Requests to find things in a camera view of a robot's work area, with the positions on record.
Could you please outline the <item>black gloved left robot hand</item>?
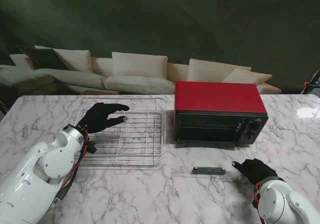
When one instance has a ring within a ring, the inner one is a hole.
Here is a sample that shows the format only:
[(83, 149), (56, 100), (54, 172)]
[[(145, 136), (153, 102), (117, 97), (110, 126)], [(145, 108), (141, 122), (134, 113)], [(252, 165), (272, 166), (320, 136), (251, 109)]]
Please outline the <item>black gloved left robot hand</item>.
[(96, 103), (85, 113), (76, 127), (80, 130), (86, 130), (89, 134), (104, 131), (107, 128), (122, 124), (127, 120), (126, 116), (109, 118), (109, 115), (120, 111), (126, 112), (129, 109), (127, 105), (119, 103)]

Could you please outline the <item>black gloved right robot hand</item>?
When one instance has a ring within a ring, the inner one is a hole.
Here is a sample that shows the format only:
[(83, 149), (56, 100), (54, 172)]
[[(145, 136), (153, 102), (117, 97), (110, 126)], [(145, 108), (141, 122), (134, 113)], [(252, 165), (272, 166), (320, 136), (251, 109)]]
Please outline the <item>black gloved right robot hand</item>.
[(253, 185), (268, 177), (278, 177), (275, 170), (259, 159), (245, 159), (243, 163), (233, 161), (232, 166), (245, 176)]

